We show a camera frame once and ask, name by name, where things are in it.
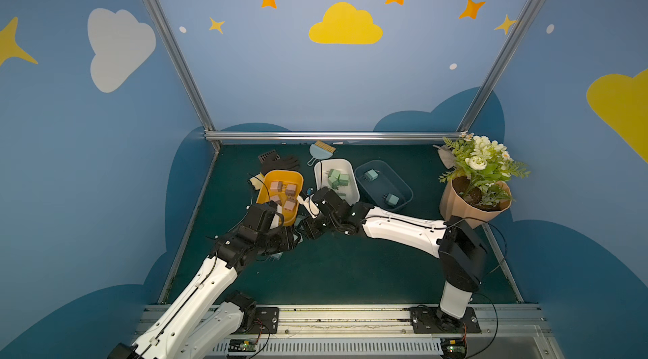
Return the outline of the green plug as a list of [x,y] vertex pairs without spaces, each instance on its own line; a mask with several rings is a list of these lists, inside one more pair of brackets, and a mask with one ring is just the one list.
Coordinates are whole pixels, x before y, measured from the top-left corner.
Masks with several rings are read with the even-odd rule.
[[327,180],[336,183],[339,181],[341,172],[337,169],[330,169],[327,173]]
[[349,185],[349,175],[345,173],[341,173],[339,175],[339,186],[348,186]]

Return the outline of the pink plug front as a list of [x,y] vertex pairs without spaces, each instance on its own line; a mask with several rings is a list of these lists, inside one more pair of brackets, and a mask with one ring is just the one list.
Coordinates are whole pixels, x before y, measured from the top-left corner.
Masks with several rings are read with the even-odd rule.
[[296,209],[298,205],[298,202],[295,199],[287,199],[285,200],[285,203],[283,204],[283,210],[292,212]]

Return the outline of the blue plug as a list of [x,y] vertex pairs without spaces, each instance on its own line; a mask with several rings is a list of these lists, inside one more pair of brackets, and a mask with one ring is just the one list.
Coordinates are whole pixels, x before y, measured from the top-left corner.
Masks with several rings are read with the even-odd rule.
[[368,182],[373,182],[377,180],[378,177],[379,177],[379,173],[374,169],[370,169],[364,173],[364,179]]
[[395,208],[398,206],[400,198],[394,194],[387,194],[384,196],[384,201],[390,208]]

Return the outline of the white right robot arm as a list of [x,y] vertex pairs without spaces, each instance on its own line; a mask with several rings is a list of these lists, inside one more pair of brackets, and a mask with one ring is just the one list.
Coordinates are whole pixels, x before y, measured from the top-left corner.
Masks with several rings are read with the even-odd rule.
[[457,322],[467,313],[473,295],[483,283],[488,250],[466,220],[452,216],[431,221],[399,215],[368,203],[353,205],[324,187],[306,198],[297,198],[309,217],[302,221],[307,237],[316,239],[324,230],[345,235],[364,235],[421,250],[440,261],[445,284],[436,316]]

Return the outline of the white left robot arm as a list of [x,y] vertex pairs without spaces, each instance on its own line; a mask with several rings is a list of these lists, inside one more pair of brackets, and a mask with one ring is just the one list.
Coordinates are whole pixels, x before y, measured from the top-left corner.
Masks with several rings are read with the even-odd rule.
[[281,206],[273,201],[249,206],[240,222],[214,239],[214,248],[165,313],[132,345],[119,343],[108,357],[203,358],[236,331],[262,329],[256,301],[239,291],[211,315],[208,311],[258,257],[286,252],[297,243]]

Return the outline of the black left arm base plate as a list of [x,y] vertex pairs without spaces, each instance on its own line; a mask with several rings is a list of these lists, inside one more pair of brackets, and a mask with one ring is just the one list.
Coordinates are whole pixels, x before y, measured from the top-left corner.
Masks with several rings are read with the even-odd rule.
[[278,333],[278,320],[280,310],[278,307],[257,308],[254,313],[246,315],[241,326],[233,335],[276,335]]

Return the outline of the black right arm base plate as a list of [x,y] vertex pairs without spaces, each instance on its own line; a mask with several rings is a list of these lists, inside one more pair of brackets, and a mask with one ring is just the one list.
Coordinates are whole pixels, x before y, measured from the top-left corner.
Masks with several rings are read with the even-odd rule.
[[408,309],[415,334],[480,334],[477,315],[468,307],[462,318],[446,314],[437,306],[417,305]]

